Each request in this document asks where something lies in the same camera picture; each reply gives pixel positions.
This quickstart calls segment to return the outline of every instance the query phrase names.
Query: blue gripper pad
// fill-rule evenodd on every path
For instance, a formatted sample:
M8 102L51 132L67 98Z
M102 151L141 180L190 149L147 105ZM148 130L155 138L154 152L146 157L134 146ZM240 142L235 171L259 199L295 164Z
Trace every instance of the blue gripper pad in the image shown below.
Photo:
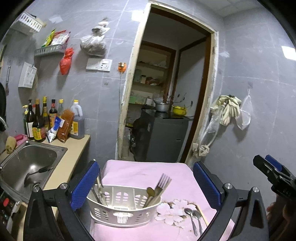
M99 165L95 161L89 167L85 175L80 179L79 183L76 185L71 193L70 205L75 211L77 208L81 208L91 187L94 185L95 180L99 174Z
M271 155L267 155L265 157L265 160L268 161L271 165L273 165L278 171L282 171L283 167L282 165L276 160L274 159Z
M211 208L219 210L221 207L220 193L209 176L197 162L193 165L193 175Z

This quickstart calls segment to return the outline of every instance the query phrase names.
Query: yellow bottle cap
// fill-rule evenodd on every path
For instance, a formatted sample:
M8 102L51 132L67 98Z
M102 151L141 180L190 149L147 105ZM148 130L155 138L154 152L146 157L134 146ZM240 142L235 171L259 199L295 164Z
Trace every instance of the yellow bottle cap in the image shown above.
M23 108L28 108L28 105L27 104L24 105ZM28 114L28 112L29 112L28 110L25 110L25 115Z

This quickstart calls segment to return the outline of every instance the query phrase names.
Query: pink tablecloth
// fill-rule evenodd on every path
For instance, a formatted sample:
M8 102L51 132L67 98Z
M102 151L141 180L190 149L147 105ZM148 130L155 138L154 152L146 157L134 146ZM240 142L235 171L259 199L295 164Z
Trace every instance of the pink tablecloth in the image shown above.
M183 163L133 162L109 160L102 172L102 183L110 185L154 188L162 173L170 176L172 181L162 198L164 202L184 199L199 206L210 223L216 214L197 184L190 168ZM234 223L230 220L222 238L227 240ZM151 220L147 225L137 228L115 228L92 221L90 234L96 241L196 241L192 231L170 226L164 221Z

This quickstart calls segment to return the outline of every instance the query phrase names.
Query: sink drain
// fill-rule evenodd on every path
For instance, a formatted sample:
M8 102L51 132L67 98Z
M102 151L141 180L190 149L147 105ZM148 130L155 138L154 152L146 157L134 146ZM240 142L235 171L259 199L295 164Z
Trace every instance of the sink drain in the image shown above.
M33 184L32 184L32 187L31 187L31 191L33 191L34 187L39 187L40 186L40 181L35 181Z

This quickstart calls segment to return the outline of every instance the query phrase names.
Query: yellow pot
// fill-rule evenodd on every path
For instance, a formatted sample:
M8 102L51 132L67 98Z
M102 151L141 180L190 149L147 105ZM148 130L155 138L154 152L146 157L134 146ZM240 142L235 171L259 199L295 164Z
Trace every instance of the yellow pot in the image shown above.
M176 115L186 115L187 111L185 107L173 106L173 113Z

